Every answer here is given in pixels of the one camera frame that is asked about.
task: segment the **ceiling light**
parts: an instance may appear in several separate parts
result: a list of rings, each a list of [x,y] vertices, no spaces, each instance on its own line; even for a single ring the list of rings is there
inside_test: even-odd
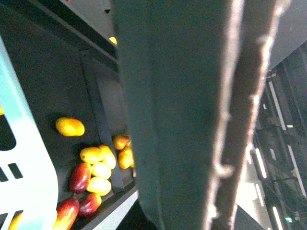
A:
[[[283,230],[282,222],[280,221],[276,207],[273,207],[273,212],[274,212],[274,215],[275,215],[275,219],[276,219],[276,222],[277,222],[278,229]]]
[[[109,40],[117,46],[117,39],[115,37],[110,37]]]
[[[257,191],[257,194],[258,194],[258,197],[259,197],[259,200],[260,200],[260,204],[263,207],[264,206],[264,202],[263,202],[261,191],[260,191],[260,188],[259,188],[258,184],[256,184],[256,191]]]
[[[293,163],[293,166],[294,166],[294,171],[295,171],[295,173],[297,175],[298,184],[299,184],[299,186],[301,188],[303,196],[307,197],[306,191],[305,191],[305,188],[304,188],[304,185],[303,185],[303,181],[302,181],[302,178],[301,178],[301,175],[300,175],[300,173],[298,171],[298,167],[297,167],[297,164],[296,164],[296,160],[295,160],[295,157],[294,157],[294,153],[293,153],[292,147],[290,145],[288,145],[288,149],[289,149],[291,160],[292,160],[292,163]]]
[[[256,148],[255,151],[256,151],[256,155],[257,155],[257,159],[258,159],[258,162],[259,162],[259,166],[260,166],[262,176],[263,176],[264,179],[266,179],[267,173],[265,172],[265,168],[264,168],[264,164],[263,164],[263,161],[262,161],[262,157],[260,155],[260,151],[259,151],[258,148]]]
[[[273,149],[270,149],[270,152],[271,152],[272,158],[273,158],[274,160],[276,160],[276,155],[275,155],[274,150],[273,150]]]

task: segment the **white plastic crate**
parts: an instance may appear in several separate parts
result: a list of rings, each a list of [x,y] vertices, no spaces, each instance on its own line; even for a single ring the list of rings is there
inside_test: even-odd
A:
[[[19,210],[19,230],[49,230],[58,201],[57,175],[1,37],[0,104],[16,139],[15,148],[0,151],[0,167],[8,179],[0,182],[0,214],[8,213],[1,230]],[[12,163],[22,178],[14,177]]]

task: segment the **yellow fruit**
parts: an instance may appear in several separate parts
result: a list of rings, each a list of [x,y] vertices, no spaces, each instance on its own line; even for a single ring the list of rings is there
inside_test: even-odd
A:
[[[22,216],[22,213],[18,214],[16,217],[12,219],[8,230],[17,230],[21,216]]]
[[[131,151],[121,151],[118,155],[118,164],[120,168],[127,169],[134,164]]]
[[[128,136],[115,136],[113,144],[117,150],[122,150],[126,145],[130,144],[130,138]]]
[[[59,118],[56,121],[56,128],[60,134],[66,137],[82,136],[85,132],[81,121],[68,117]]]
[[[3,109],[2,109],[2,107],[1,107],[1,105],[0,105],[0,116],[1,115],[4,115],[4,111],[3,111]]]
[[[20,214],[18,214],[16,217],[14,217],[14,218],[12,219],[12,221],[11,221],[11,223],[10,223],[10,225],[9,225],[8,230],[17,230],[22,214],[23,214],[23,213],[20,213]],[[50,219],[50,220],[51,220],[50,223],[53,224],[53,222],[56,221],[57,215],[58,215],[58,213],[57,213],[57,211],[55,210],[54,215],[53,215],[52,218]]]
[[[107,180],[111,176],[111,170],[105,163],[97,162],[92,165],[92,175],[99,176]]]
[[[105,163],[110,169],[114,169],[116,166],[116,159],[110,148],[105,145],[101,145],[99,148],[101,150],[101,154],[103,155],[102,162]]]
[[[111,191],[111,187],[110,181],[95,176],[90,180],[86,190],[90,193],[97,193],[100,196],[105,196]]]
[[[102,161],[103,154],[98,147],[89,147],[81,150],[80,158],[83,162],[89,164],[95,164],[98,161]]]
[[[132,152],[132,148],[130,146],[126,146],[122,151],[120,152],[124,152],[125,154],[131,155],[133,156],[133,152]]]

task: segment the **black surface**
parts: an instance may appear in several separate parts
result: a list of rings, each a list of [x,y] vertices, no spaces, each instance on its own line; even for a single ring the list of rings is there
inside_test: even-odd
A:
[[[90,38],[84,36],[38,1],[22,0],[16,2],[14,0],[1,0],[0,2],[3,4],[2,6],[8,6],[10,9],[16,11],[18,14],[22,14],[24,18],[32,21],[36,25],[47,28],[48,31],[61,37],[65,42],[76,47],[78,50],[92,48],[92,55],[95,56],[96,59],[105,63],[114,71],[118,70],[117,61],[115,59],[110,59],[105,55],[101,55],[101,53],[105,53],[105,50],[100,47],[99,44],[94,43]],[[110,46],[107,40],[103,40],[103,42],[105,43],[103,46]]]
[[[5,175],[4,171],[2,170],[2,168],[0,167],[0,182],[6,182],[9,179],[7,178],[7,176]]]
[[[92,216],[78,219],[71,230],[92,230],[136,191],[136,183],[130,183],[125,187],[124,192],[114,194],[108,200],[103,201]]]
[[[38,0],[42,5],[47,7],[58,17],[77,29],[81,34],[90,38],[94,43],[99,45],[104,51],[116,58],[116,49],[96,30],[89,27],[81,18],[72,12],[67,6],[60,1]]]
[[[23,174],[20,172],[16,163],[12,163],[8,165],[15,179],[23,178]]]
[[[106,114],[107,129],[109,135],[127,135],[127,108],[124,102],[123,89],[119,82],[119,75],[111,68],[93,59],[99,95],[101,96],[103,107]],[[132,168],[121,169],[124,186],[130,184],[134,179],[132,177]]]
[[[86,82],[86,87],[91,101],[92,109],[94,112],[94,118],[96,120],[100,141],[104,145],[109,146],[113,154],[115,155],[115,148],[113,146],[111,133],[107,125],[105,109],[98,87],[98,81],[102,80],[101,79],[98,80],[96,77],[96,75],[99,75],[99,73],[95,74],[95,68],[93,65],[93,60],[90,56],[90,52],[88,50],[84,50],[80,53],[80,57],[81,57],[81,63],[83,67],[83,74]],[[117,162],[117,157],[116,157],[116,166],[112,170],[111,181],[114,192],[121,192],[124,190],[124,183]]]
[[[135,203],[130,208],[127,215],[121,221],[117,230],[157,230],[156,226],[151,223],[146,216],[144,215],[142,208],[140,206],[139,201],[135,201]]]
[[[4,224],[4,221],[5,221],[7,216],[8,216],[8,213],[0,214],[0,228]]]
[[[68,190],[68,180],[73,168],[81,162],[81,149],[98,146],[104,139],[108,139],[107,144],[112,145],[110,131],[106,131],[106,118],[103,124],[97,125],[83,74],[80,47],[73,46],[75,43],[71,40],[65,40],[66,36],[51,33],[1,4],[0,12],[0,34],[56,169],[60,202],[72,196]],[[110,62],[104,62],[102,54],[97,54],[95,49],[92,53],[96,62],[102,61],[102,66],[108,66],[114,72],[116,68]],[[81,120],[85,134],[81,137],[59,134],[55,129],[55,121],[62,116]],[[98,127],[106,131],[103,135],[107,137],[103,137],[103,140],[99,138]],[[136,190],[130,170],[113,170],[112,174],[121,179],[120,191],[124,191],[117,194],[111,191],[102,197],[103,204],[93,216],[76,221],[77,229],[93,229]],[[128,186],[124,187],[122,178],[125,178],[125,185]]]
[[[307,136],[307,63],[306,44],[296,49],[281,64],[277,66],[277,73],[283,82],[280,94],[287,95],[285,103],[289,104],[291,115],[295,121],[294,129],[303,136]]]
[[[244,211],[243,208],[238,206],[236,211],[234,230],[264,230],[264,228],[246,211]]]
[[[16,146],[15,137],[5,115],[0,115],[0,150],[12,150]]]

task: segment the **fluorescent light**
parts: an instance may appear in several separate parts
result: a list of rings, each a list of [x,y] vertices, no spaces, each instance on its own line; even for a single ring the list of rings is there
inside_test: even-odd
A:
[[[263,161],[262,161],[262,157],[260,155],[260,151],[259,151],[258,148],[256,148],[255,151],[256,151],[256,155],[257,155],[257,159],[258,159],[258,162],[259,162],[259,166],[260,166],[262,176],[263,176],[264,179],[266,179],[267,173],[265,172],[265,168],[264,168],[264,164],[263,164]]]
[[[303,182],[302,182],[301,175],[299,174],[299,171],[298,171],[298,167],[297,167],[297,164],[296,164],[296,160],[295,160],[295,157],[294,157],[294,154],[293,154],[292,147],[290,145],[288,145],[288,149],[289,149],[289,152],[290,152],[292,163],[294,165],[294,171],[296,172],[296,175],[297,175],[298,184],[299,184],[299,186],[301,188],[303,196],[307,197],[306,191],[304,189],[304,185],[303,185]]]
[[[270,90],[271,90],[271,93],[272,93],[272,96],[273,96],[273,99],[274,99],[274,104],[275,104],[275,107],[276,107],[276,110],[277,110],[277,114],[278,114],[280,124],[282,126],[282,129],[286,130],[287,128],[286,128],[286,125],[285,125],[284,120],[283,120],[283,114],[282,114],[282,111],[280,109],[280,106],[279,106],[279,103],[278,103],[278,100],[277,100],[277,96],[276,96],[276,92],[275,92],[273,83],[271,81],[269,82],[269,86],[270,86]]]
[[[276,222],[277,222],[278,229],[283,230],[282,222],[279,219],[279,215],[278,215],[278,211],[277,211],[276,207],[273,207],[273,212],[274,212],[274,215],[275,215],[275,219],[276,219]]]
[[[260,204],[261,204],[262,207],[264,207],[264,202],[263,202],[261,191],[260,191],[258,184],[256,184],[256,191],[257,191],[257,194],[258,194],[258,197],[259,197],[259,200],[260,200]]]
[[[117,46],[117,39],[115,37],[110,37],[109,40]]]
[[[272,158],[273,158],[274,160],[276,160],[276,156],[275,156],[274,150],[270,149],[270,152],[271,152]]]

